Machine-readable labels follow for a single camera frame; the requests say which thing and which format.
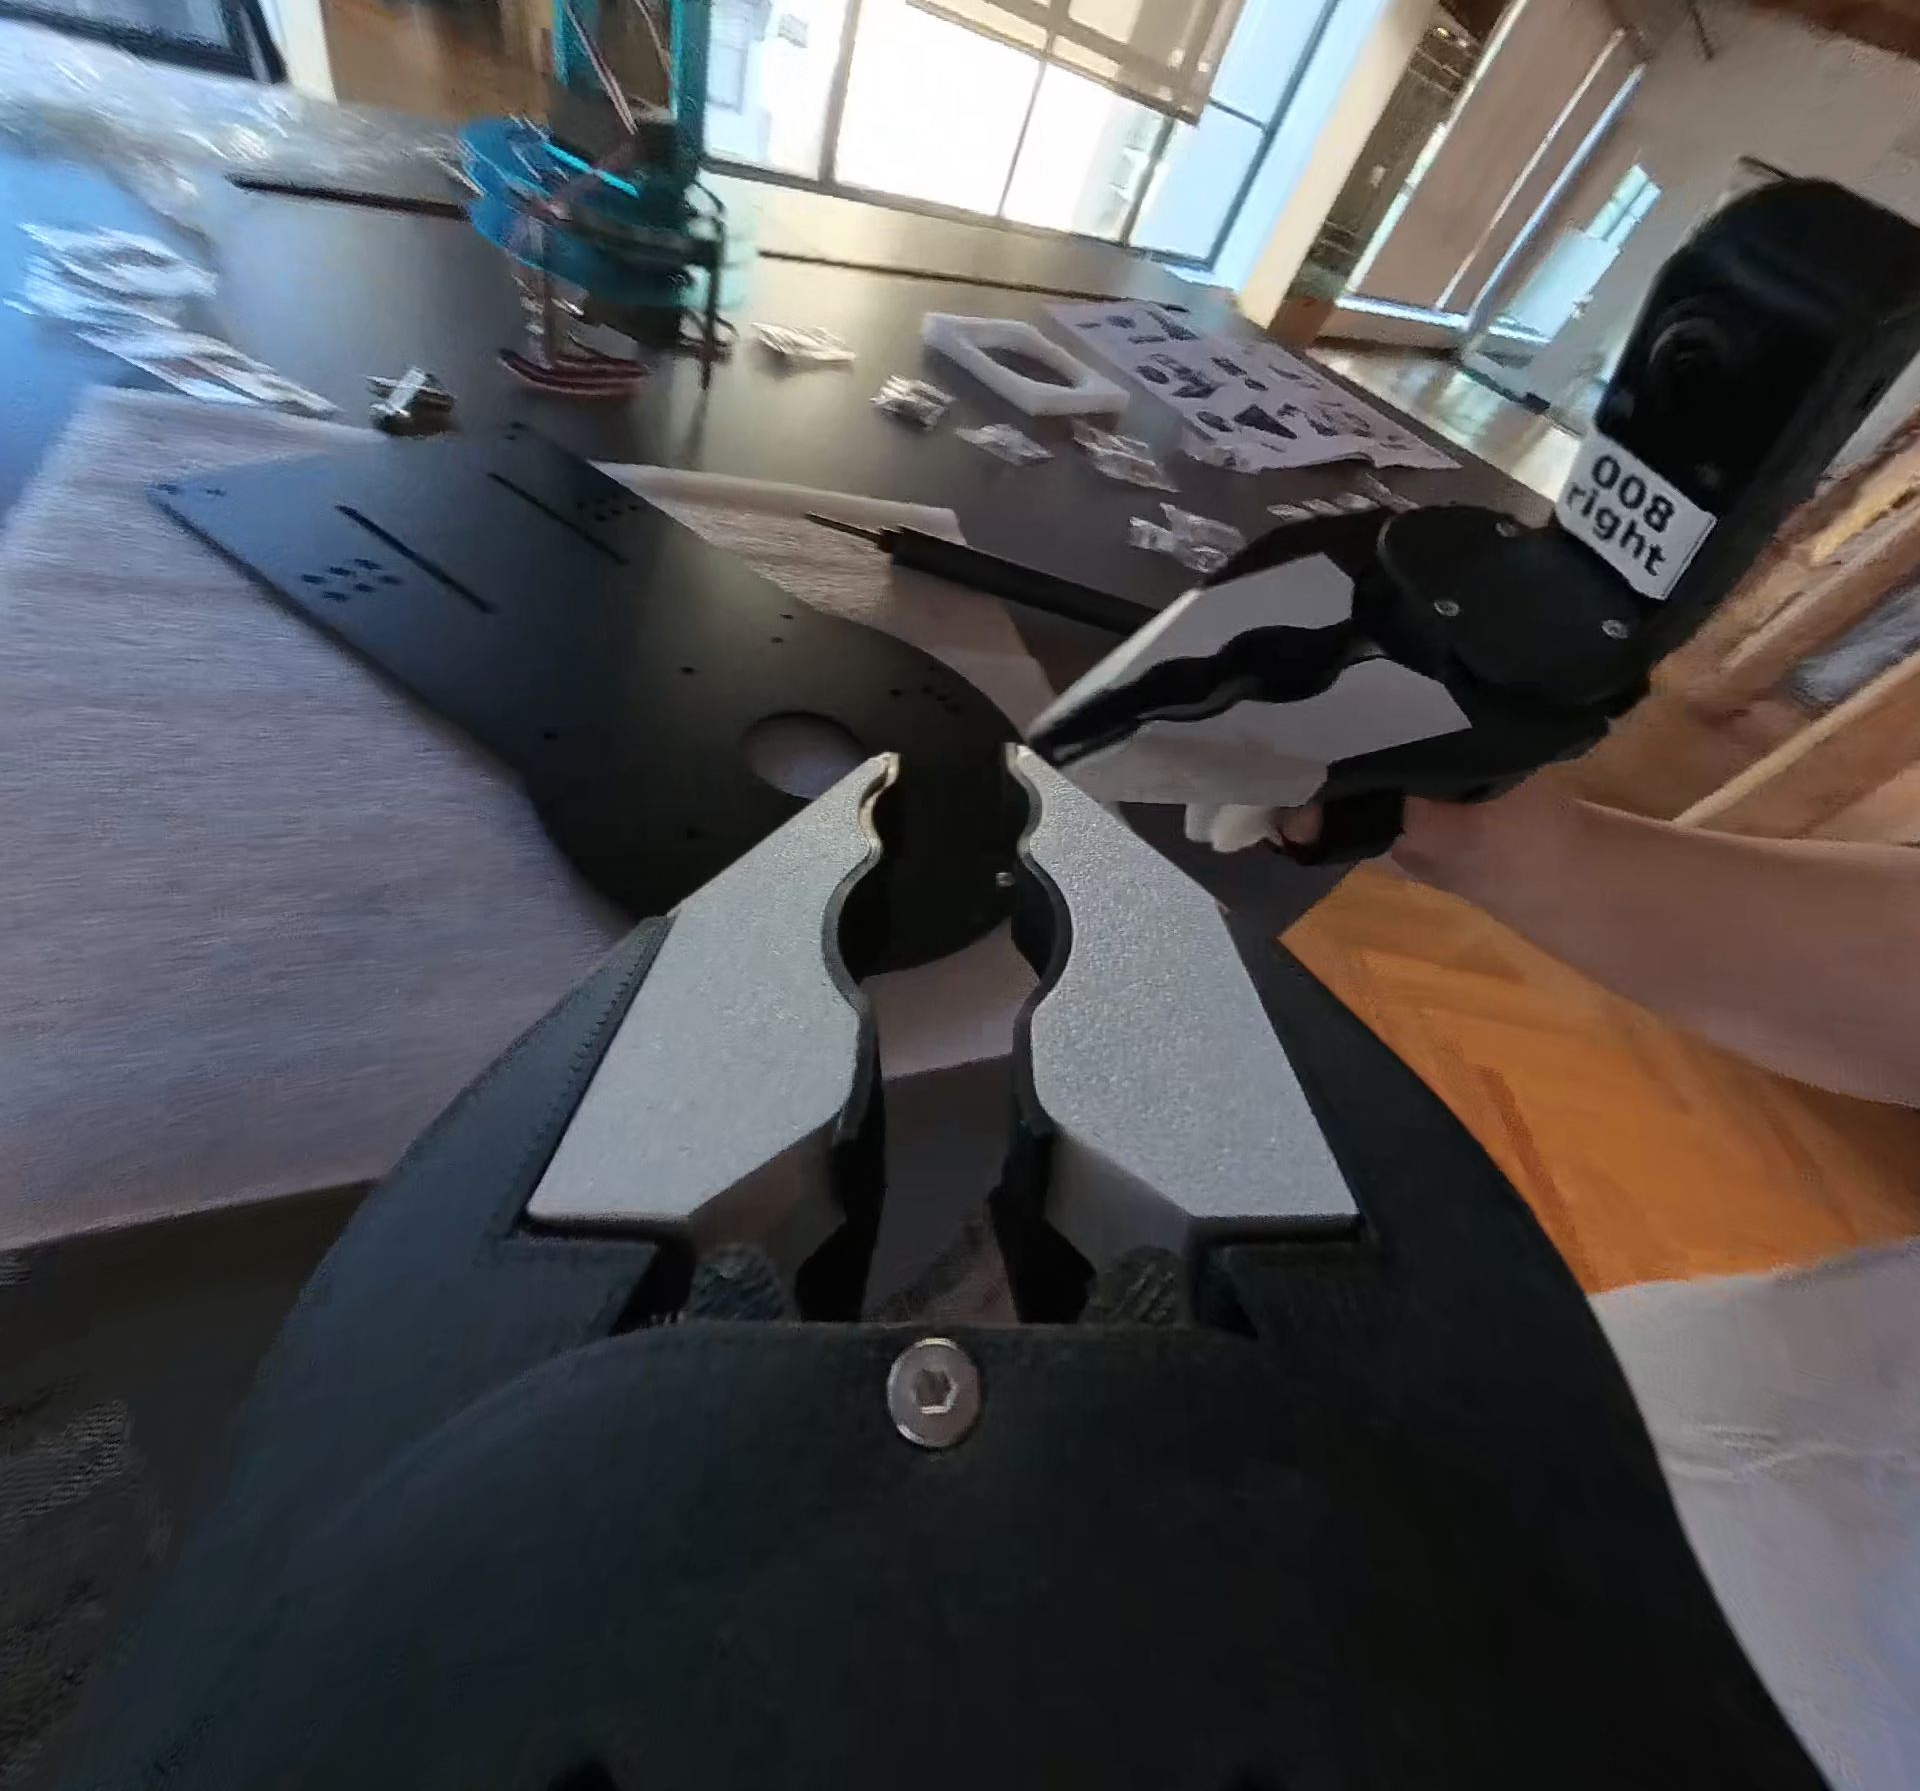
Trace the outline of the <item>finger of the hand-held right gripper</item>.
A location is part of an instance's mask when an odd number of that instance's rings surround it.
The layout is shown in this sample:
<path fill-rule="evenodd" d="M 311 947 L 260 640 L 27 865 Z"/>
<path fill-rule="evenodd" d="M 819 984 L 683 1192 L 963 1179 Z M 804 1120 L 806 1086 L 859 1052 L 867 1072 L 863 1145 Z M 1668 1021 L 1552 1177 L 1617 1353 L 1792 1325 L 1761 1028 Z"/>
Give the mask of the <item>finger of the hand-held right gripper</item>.
<path fill-rule="evenodd" d="M 1048 761 L 1119 746 L 1153 723 L 1209 723 L 1239 701 L 1310 700 L 1355 640 L 1356 586 L 1301 554 L 1190 591 L 1106 654 L 1026 728 Z"/>
<path fill-rule="evenodd" d="M 1069 777 L 1110 804 L 1296 808 L 1336 764 L 1469 727 L 1442 682 L 1364 659 L 1308 700 L 1236 700 L 1211 719 L 1141 723 L 1116 746 L 1072 755 Z"/>

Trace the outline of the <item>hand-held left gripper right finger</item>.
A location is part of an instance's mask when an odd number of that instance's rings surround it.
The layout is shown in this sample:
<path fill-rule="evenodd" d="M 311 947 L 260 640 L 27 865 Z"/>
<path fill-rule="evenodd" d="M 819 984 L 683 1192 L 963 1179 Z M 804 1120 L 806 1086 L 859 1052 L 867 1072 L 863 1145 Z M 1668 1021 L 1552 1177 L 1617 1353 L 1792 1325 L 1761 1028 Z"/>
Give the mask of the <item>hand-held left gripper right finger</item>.
<path fill-rule="evenodd" d="M 1044 1226 L 1090 1266 L 1356 1232 L 1212 893 L 1030 749 L 1006 746 L 1006 769 L 1046 939 L 1020 1014 Z"/>

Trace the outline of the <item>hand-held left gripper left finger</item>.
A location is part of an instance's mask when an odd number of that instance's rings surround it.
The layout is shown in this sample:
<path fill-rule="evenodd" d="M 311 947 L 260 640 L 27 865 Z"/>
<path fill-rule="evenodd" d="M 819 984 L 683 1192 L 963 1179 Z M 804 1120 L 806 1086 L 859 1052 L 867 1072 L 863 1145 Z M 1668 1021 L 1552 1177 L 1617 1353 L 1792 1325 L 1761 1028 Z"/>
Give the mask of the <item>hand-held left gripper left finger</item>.
<path fill-rule="evenodd" d="M 839 1177 L 876 1078 L 839 920 L 879 866 L 882 750 L 693 892 L 527 1198 L 548 1232 L 633 1232 L 806 1264 L 850 1219 Z"/>

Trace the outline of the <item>black screwdriver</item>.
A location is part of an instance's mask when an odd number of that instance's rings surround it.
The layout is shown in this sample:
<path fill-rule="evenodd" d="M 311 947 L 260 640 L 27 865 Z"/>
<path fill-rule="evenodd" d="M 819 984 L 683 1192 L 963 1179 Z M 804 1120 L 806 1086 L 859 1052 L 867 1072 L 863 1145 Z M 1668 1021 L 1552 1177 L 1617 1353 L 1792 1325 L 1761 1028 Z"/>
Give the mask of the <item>black screwdriver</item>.
<path fill-rule="evenodd" d="M 912 569 L 971 592 L 999 598 L 1054 618 L 1125 638 L 1159 612 L 1156 606 L 1095 586 L 1046 574 L 998 554 L 975 550 L 954 538 L 893 527 L 855 527 L 823 512 L 804 518 L 825 530 L 848 535 L 887 554 L 896 569 Z"/>

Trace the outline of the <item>black metal base plate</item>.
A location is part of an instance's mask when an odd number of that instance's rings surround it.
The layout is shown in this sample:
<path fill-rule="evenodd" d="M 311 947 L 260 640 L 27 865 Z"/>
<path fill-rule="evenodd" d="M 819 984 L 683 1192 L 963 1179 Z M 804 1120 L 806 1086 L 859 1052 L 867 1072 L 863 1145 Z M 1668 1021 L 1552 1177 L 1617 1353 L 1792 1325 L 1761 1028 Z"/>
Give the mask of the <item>black metal base plate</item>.
<path fill-rule="evenodd" d="M 148 501 L 507 765 L 570 868 L 664 914 L 801 810 L 746 761 L 766 719 L 893 750 L 867 887 L 880 970 L 1010 909 L 1016 731 L 914 643 L 811 609 L 583 459 L 502 440 L 370 448 L 153 483 Z"/>

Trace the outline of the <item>person's right forearm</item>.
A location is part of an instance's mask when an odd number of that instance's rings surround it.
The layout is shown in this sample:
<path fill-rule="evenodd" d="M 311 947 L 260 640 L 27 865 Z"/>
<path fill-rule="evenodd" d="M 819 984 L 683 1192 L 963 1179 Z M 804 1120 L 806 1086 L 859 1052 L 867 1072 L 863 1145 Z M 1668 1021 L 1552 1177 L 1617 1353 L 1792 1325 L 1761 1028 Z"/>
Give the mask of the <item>person's right forearm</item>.
<path fill-rule="evenodd" d="M 1917 1104 L 1917 855 L 1611 810 L 1547 777 L 1410 800 L 1392 860 L 1767 1071 Z"/>

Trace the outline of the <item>printed instruction manual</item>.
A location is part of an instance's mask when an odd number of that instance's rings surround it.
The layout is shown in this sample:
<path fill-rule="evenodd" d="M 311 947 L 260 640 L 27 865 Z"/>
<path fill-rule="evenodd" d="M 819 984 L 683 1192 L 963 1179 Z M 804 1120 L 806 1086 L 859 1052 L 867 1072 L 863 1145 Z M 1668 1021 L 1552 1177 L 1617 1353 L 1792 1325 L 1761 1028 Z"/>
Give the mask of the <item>printed instruction manual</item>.
<path fill-rule="evenodd" d="M 1169 404 L 1243 473 L 1361 463 L 1450 473 L 1457 460 L 1268 338 L 1212 333 L 1185 306 L 1069 299 L 1054 320 L 1130 384 Z"/>

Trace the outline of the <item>white foam block with hole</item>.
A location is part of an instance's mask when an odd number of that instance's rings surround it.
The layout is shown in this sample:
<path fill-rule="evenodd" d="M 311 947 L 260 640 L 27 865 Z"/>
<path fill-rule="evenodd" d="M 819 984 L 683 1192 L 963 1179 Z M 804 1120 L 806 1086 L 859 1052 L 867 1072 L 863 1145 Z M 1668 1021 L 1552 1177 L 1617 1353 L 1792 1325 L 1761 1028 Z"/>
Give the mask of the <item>white foam block with hole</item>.
<path fill-rule="evenodd" d="M 1026 419 L 1118 417 L 1130 404 L 1124 386 L 1019 318 L 925 313 L 921 343 Z"/>

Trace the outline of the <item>white foam sheet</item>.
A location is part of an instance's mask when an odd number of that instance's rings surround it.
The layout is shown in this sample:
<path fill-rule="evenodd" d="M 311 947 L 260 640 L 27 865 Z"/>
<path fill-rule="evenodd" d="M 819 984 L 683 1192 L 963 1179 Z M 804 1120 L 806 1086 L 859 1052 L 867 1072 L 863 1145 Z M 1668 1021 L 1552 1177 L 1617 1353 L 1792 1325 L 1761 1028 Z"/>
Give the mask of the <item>white foam sheet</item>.
<path fill-rule="evenodd" d="M 386 1175 L 628 923 L 151 506 L 370 433 L 93 389 L 3 516 L 3 1250 Z"/>

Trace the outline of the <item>person's white shirt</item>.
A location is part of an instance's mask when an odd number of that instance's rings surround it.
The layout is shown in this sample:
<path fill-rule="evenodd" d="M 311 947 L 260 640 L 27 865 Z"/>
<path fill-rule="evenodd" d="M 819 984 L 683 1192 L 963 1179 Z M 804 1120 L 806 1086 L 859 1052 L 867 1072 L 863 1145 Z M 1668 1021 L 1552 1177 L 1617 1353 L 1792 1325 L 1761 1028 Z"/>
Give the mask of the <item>person's white shirt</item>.
<path fill-rule="evenodd" d="M 1915 1787 L 1917 1240 L 1592 1310 L 1803 1745 L 1834 1787 Z"/>

